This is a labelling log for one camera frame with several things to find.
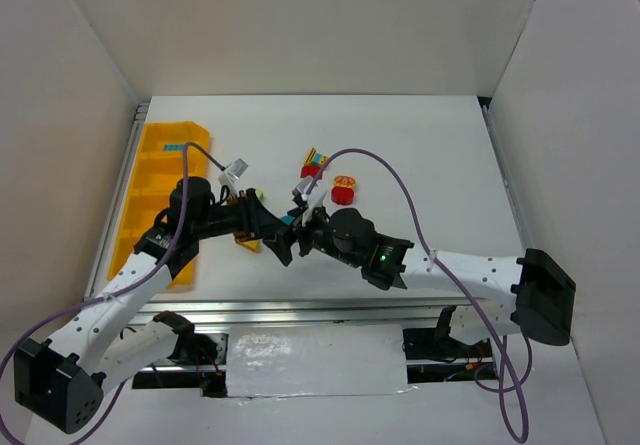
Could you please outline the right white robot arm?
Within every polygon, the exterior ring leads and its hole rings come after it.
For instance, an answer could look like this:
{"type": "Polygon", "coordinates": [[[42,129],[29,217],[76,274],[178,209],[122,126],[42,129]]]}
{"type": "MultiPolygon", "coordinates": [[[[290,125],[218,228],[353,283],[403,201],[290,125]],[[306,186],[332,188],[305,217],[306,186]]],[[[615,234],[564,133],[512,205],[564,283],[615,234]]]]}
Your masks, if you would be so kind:
{"type": "Polygon", "coordinates": [[[383,291],[462,293],[479,304],[443,309],[437,330],[465,345],[512,334],[550,346],[570,341],[576,283],[540,249],[529,248],[521,257],[427,253],[409,240],[377,232],[354,208],[300,215],[263,242],[283,265],[291,263],[297,245],[301,255],[316,250],[358,269],[383,291]]]}

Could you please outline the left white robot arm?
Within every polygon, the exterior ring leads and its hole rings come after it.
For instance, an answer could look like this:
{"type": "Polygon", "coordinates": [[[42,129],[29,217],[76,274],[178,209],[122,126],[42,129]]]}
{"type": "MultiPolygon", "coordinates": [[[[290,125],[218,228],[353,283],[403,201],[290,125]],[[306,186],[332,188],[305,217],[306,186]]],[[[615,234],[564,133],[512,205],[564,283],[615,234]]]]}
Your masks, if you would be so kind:
{"type": "Polygon", "coordinates": [[[66,434],[78,432],[104,396],[141,368],[191,353],[194,326],[173,312],[161,313],[125,339],[119,335],[197,256],[200,242],[224,235],[273,239],[283,225],[253,189],[217,202],[207,179],[179,180],[168,206],[103,291],[69,308],[70,321],[46,339],[26,336],[16,345],[16,402],[66,434]]]}

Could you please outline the red green blue lego stack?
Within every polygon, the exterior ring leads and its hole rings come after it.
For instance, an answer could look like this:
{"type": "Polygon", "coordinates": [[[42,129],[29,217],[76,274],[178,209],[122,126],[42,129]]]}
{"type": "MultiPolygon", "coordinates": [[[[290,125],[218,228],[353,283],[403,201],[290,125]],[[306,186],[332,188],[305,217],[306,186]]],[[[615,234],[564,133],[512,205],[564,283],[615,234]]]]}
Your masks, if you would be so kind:
{"type": "Polygon", "coordinates": [[[261,189],[248,188],[244,191],[244,196],[249,199],[252,197],[253,199],[263,202],[264,201],[264,192],[261,189]]]}

